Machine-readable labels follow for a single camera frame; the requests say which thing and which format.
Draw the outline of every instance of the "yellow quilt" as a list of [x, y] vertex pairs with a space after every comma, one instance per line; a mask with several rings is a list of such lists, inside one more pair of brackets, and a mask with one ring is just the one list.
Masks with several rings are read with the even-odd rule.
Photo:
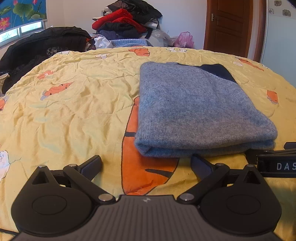
[[[27, 73], [0, 99], [0, 228], [17, 231], [12, 202], [40, 164], [51, 170], [98, 154], [103, 171], [93, 182], [118, 197], [178, 196], [198, 180], [189, 159], [144, 158], [125, 132], [137, 129], [140, 66], [147, 61], [222, 64], [278, 129], [276, 150], [296, 141], [296, 89], [262, 64], [205, 50], [130, 47], [63, 52]], [[243, 154], [209, 158], [242, 169]], [[147, 172], [165, 170], [170, 175]], [[296, 179], [267, 178], [282, 205], [275, 230], [296, 240]], [[0, 241], [12, 236], [0, 233]]]

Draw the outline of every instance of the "door frame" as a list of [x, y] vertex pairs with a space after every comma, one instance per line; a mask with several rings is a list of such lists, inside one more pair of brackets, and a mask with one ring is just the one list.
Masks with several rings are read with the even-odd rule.
[[[251, 33], [252, 33], [252, 23], [253, 23], [253, 2], [257, 0], [253, 0], [250, 2], [250, 22], [249, 22], [249, 31], [248, 31], [248, 39], [247, 46], [245, 51], [245, 57], [248, 57], [250, 41], [251, 41]], [[259, 27], [258, 27], [258, 37], [256, 43], [256, 49], [254, 54], [254, 61], [260, 62], [260, 58], [262, 55], [264, 36], [265, 36], [265, 24], [266, 24], [266, 0], [260, 1], [260, 10], [259, 10]], [[210, 32], [210, 23], [211, 23], [211, 7], [212, 0], [207, 0], [207, 18], [205, 25], [205, 41], [204, 41], [204, 49], [207, 50], [209, 43], [209, 32]]]

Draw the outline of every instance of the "window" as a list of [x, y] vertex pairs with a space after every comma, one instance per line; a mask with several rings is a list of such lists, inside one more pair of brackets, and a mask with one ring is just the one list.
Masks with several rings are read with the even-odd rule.
[[44, 29], [44, 23], [42, 21], [36, 23], [30, 23], [25, 26], [9, 30], [3, 34], [0, 34], [0, 47], [14, 42], [20, 38], [31, 35], [32, 33], [42, 31]]

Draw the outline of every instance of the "floral wall pattern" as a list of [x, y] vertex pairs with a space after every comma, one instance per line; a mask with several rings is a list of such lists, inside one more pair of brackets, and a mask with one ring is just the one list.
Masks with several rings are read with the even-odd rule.
[[0, 34], [46, 19], [46, 0], [4, 0], [0, 3]]
[[296, 19], [296, 8], [288, 0], [269, 0], [270, 15]]

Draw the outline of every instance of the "brown wooden door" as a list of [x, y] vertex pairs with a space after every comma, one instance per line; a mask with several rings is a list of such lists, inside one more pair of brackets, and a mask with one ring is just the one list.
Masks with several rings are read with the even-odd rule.
[[208, 0], [205, 49], [247, 57], [252, 0]]

